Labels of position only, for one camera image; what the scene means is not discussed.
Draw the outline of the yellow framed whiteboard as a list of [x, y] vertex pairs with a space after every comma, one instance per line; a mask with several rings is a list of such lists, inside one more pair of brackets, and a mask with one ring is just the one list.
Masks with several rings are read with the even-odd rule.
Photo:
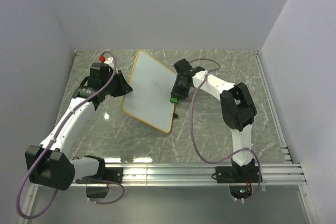
[[129, 85], [133, 91], [126, 94], [121, 109], [164, 133], [172, 129], [175, 104], [170, 101], [176, 74], [144, 50], [137, 52]]

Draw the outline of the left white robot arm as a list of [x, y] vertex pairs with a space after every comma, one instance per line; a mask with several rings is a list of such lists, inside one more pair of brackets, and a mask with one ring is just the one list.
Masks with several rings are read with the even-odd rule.
[[67, 190], [74, 180], [84, 177], [94, 183], [104, 181], [107, 171], [103, 158], [88, 155], [71, 161], [68, 155], [83, 126], [106, 97], [121, 97], [132, 90], [112, 57], [93, 63], [53, 131], [38, 146], [26, 150], [25, 179], [57, 190]]

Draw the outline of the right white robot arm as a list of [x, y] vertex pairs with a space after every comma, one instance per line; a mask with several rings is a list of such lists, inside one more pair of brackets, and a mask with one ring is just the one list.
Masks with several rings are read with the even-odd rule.
[[[228, 159], [232, 160], [232, 177], [238, 182], [245, 181], [250, 176], [250, 167], [255, 166], [257, 157], [252, 151], [251, 132], [257, 110], [246, 84], [238, 84], [224, 81], [212, 72], [221, 68], [215, 60], [210, 60], [217, 67], [206, 70], [203, 67], [192, 67], [185, 58], [177, 61], [173, 67], [177, 76], [171, 91], [170, 101], [177, 103], [188, 98], [190, 88], [195, 88], [190, 107], [190, 132], [194, 149], [199, 158], [208, 164], [219, 164]], [[202, 90], [220, 101], [222, 117], [225, 124], [230, 128], [233, 140], [233, 153], [220, 161], [208, 161], [197, 148], [193, 114], [194, 103], [199, 90]]]

